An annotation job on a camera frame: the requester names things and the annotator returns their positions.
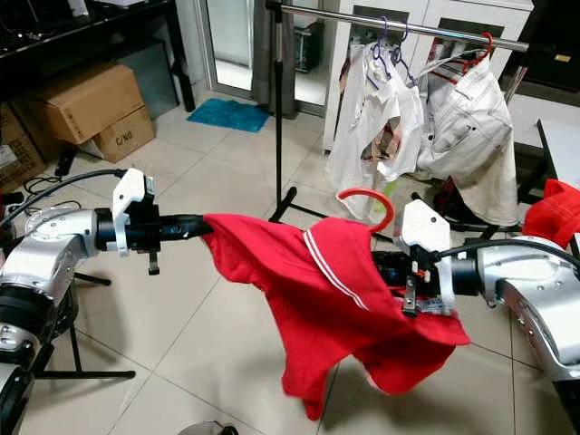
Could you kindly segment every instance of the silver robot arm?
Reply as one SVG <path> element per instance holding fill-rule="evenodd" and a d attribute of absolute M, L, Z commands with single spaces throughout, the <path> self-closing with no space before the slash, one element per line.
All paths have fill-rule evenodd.
<path fill-rule="evenodd" d="M 202 216 L 160 216 L 152 180 L 129 169 L 113 191 L 112 210 L 47 208 L 33 215 L 0 273 L 0 433 L 19 431 L 36 357 L 57 333 L 61 306 L 79 260 L 101 251 L 150 255 L 159 273 L 160 242 L 211 231 Z"/>
<path fill-rule="evenodd" d="M 449 224 L 420 200 L 407 204 L 396 224 L 395 243 L 410 255 L 411 271 L 424 269 L 430 274 L 423 275 L 431 275 L 431 281 L 437 276 L 437 293 L 448 311 L 453 309 L 453 300 L 443 296 L 452 288 L 453 294 L 483 295 L 488 305 L 504 304 L 516 314 L 570 421 L 580 433 L 578 261 L 540 237 L 473 240 L 452 249 L 457 251 L 455 255 L 441 257 L 437 251 L 450 245 Z M 415 279 L 412 292 L 407 288 L 406 305 L 414 308 L 414 295 L 432 292 L 432 287 Z"/>

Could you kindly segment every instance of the red cloth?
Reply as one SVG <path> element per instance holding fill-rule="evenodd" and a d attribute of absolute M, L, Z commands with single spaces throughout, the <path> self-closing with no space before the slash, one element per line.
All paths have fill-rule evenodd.
<path fill-rule="evenodd" d="M 217 270 L 265 293 L 286 351 L 284 391 L 303 399 L 311 420 L 322 413 L 329 370 L 351 353 L 381 390 L 401 393 L 469 343 L 457 318 L 402 314 L 363 224 L 329 217 L 303 232 L 235 215 L 204 220 Z"/>
<path fill-rule="evenodd" d="M 544 199 L 527 212 L 522 233 L 547 238 L 566 249 L 577 232 L 580 232 L 580 191 L 557 179 L 547 180 Z"/>

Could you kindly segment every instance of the white shirt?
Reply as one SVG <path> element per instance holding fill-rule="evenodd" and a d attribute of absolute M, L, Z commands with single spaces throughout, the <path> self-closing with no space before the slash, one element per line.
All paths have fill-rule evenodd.
<path fill-rule="evenodd" d="M 432 71 L 448 60 L 428 65 Z M 450 70 L 442 71 L 450 75 Z M 457 84 L 421 78 L 425 131 L 417 167 L 437 179 L 451 176 L 468 208 L 494 225 L 517 223 L 513 128 L 499 85 L 483 59 Z"/>
<path fill-rule="evenodd" d="M 404 85 L 387 49 L 382 48 L 391 75 L 388 79 L 381 61 L 372 58 L 373 46 L 351 45 L 350 49 L 351 66 L 327 165 L 337 192 L 360 187 L 384 191 L 387 181 L 413 172 L 417 162 L 424 118 L 419 91 Z M 363 153 L 385 125 L 398 126 L 397 151 L 389 159 L 364 159 Z M 374 209 L 369 197 L 357 195 L 342 202 L 360 220 L 378 222 L 384 216 L 384 211 Z"/>

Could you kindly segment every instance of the clothes hanger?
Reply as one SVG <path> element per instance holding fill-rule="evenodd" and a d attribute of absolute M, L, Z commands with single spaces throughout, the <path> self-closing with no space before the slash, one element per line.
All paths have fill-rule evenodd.
<path fill-rule="evenodd" d="M 411 83 L 413 84 L 413 86 L 417 86 L 415 78 L 411 75 L 411 71 L 409 71 L 409 65 L 402 58 L 402 49 L 401 49 L 402 43 L 405 41 L 405 39 L 407 39 L 407 35 L 409 34 L 409 23 L 407 23 L 407 21 L 405 21 L 404 23 L 405 23 L 405 33 L 402 34 L 401 43 L 399 43 L 399 45 L 397 45 L 394 49 L 391 50 L 391 62 L 393 66 L 396 65 L 397 63 L 402 63 L 402 65 L 405 67 L 405 70 L 407 70 L 407 77 L 411 79 Z"/>
<path fill-rule="evenodd" d="M 337 197 L 339 199 L 345 199 L 353 195 L 366 195 L 367 197 L 378 199 L 379 202 L 384 205 L 386 210 L 385 217 L 379 224 L 369 227 L 369 231 L 372 233 L 378 233 L 379 231 L 384 230 L 394 219 L 395 207 L 382 193 L 372 190 L 371 188 L 348 188 L 347 190 L 340 192 Z"/>
<path fill-rule="evenodd" d="M 454 63 L 463 63 L 463 73 L 467 74 L 469 71 L 469 67 L 477 65 L 478 63 L 480 63 L 481 61 L 483 61 L 486 57 L 489 56 L 489 54 L 491 53 L 491 47 L 493 45 L 493 35 L 490 32 L 484 32 L 483 35 L 488 38 L 488 48 L 486 49 L 486 51 L 479 57 L 476 57 L 474 60 L 472 61 L 465 61 L 462 59 L 456 59 L 453 60 L 452 62 Z"/>
<path fill-rule="evenodd" d="M 491 53 L 491 48 L 493 46 L 493 36 L 490 32 L 484 32 L 483 35 L 488 38 L 488 48 L 486 49 L 486 51 L 479 57 L 475 58 L 472 61 L 464 61 L 464 60 L 459 60 L 459 59 L 452 59 L 450 62 L 452 63 L 461 63 L 463 64 L 463 73 L 467 74 L 469 71 L 469 68 L 471 66 L 477 65 L 478 63 L 480 63 L 481 61 L 483 61 L 486 57 L 489 56 L 489 54 Z M 456 79 L 452 79 L 450 77 L 447 77 L 446 75 L 441 74 L 440 72 L 436 72 L 436 71 L 431 71 L 430 72 L 433 75 L 436 75 L 438 77 L 440 77 L 441 79 L 447 80 L 448 82 L 451 82 L 453 84 L 457 84 L 458 81 Z"/>
<path fill-rule="evenodd" d="M 381 55 L 381 43 L 382 40 L 386 40 L 387 39 L 387 34 L 389 32 L 389 29 L 387 27 L 387 17 L 386 16 L 382 16 L 381 19 L 384 21 L 384 30 L 382 31 L 381 36 L 379 36 L 379 39 L 377 40 L 377 43 L 374 45 L 374 47 L 372 48 L 372 58 L 377 61 L 380 60 L 382 63 L 382 67 L 384 68 L 384 73 L 387 76 L 387 80 L 391 79 L 391 74 L 387 71 L 387 63 L 384 61 L 384 59 L 382 58 Z M 378 86 L 376 85 L 376 83 L 374 83 L 371 79 L 371 77 L 368 76 L 367 74 L 367 79 L 369 79 L 369 81 L 374 85 L 375 88 L 379 89 Z"/>

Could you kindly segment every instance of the white table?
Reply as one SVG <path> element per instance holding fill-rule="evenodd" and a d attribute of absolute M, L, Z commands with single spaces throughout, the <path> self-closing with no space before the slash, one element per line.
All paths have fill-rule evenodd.
<path fill-rule="evenodd" d="M 580 189 L 580 125 L 538 120 L 537 129 L 556 177 Z M 580 233 L 575 234 L 570 246 L 574 255 L 579 256 Z"/>

